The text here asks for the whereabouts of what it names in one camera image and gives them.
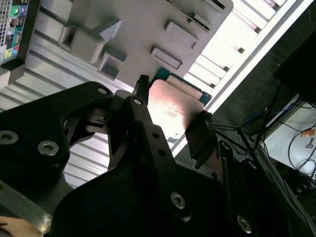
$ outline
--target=wooden surface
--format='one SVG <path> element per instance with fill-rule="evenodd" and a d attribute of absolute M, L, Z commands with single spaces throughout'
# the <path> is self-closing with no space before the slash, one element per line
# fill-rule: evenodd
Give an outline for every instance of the wooden surface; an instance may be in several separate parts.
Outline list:
<path fill-rule="evenodd" d="M 43 236 L 43 234 L 31 226 L 31 224 L 18 218 L 0 216 L 0 228 L 8 231 L 13 237 Z"/>

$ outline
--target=orange label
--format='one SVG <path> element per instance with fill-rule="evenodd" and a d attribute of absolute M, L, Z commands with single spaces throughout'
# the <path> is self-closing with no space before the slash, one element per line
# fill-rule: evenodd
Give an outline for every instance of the orange label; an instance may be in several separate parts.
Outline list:
<path fill-rule="evenodd" d="M 301 133 L 301 137 L 311 137 L 315 135 L 315 129 L 311 129 Z"/>

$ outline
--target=metal key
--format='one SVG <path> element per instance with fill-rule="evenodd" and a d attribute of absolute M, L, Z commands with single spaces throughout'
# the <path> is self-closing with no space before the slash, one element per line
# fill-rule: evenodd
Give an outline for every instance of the metal key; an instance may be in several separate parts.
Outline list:
<path fill-rule="evenodd" d="M 311 138 L 311 142 L 308 145 L 305 146 L 307 149 L 314 147 L 314 145 L 312 144 L 313 140 L 314 140 L 314 138 Z"/>

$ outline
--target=ventilation grille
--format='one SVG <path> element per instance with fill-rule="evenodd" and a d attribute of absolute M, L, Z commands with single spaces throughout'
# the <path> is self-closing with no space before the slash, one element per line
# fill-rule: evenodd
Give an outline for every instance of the ventilation grille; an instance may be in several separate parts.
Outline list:
<path fill-rule="evenodd" d="M 0 47 L 5 44 L 6 25 L 9 18 L 11 0 L 0 0 Z"/>

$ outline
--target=blue cable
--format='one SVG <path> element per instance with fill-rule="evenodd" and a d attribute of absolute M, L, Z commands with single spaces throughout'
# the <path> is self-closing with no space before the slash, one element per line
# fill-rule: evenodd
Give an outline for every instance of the blue cable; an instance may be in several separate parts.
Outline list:
<path fill-rule="evenodd" d="M 293 108 L 293 106 L 295 105 L 295 103 L 296 103 L 296 102 L 292 103 L 289 107 L 287 107 L 287 108 L 284 109 L 284 110 L 279 110 L 279 111 L 272 112 L 271 115 L 276 115 L 276 114 L 278 114 L 278 113 L 280 113 L 280 112 L 288 111 L 288 110 L 290 110 L 290 109 Z M 257 116 L 263 115 L 263 114 L 265 114 L 266 112 L 267 112 L 267 111 L 265 111 L 265 112 L 260 112 L 260 113 L 255 113 L 255 114 L 253 114 L 253 115 L 250 115 L 249 117 L 246 118 L 246 120 L 245 120 L 245 122 L 243 123 L 242 126 L 247 125 L 250 120 L 254 119 L 254 118 L 257 117 Z"/>

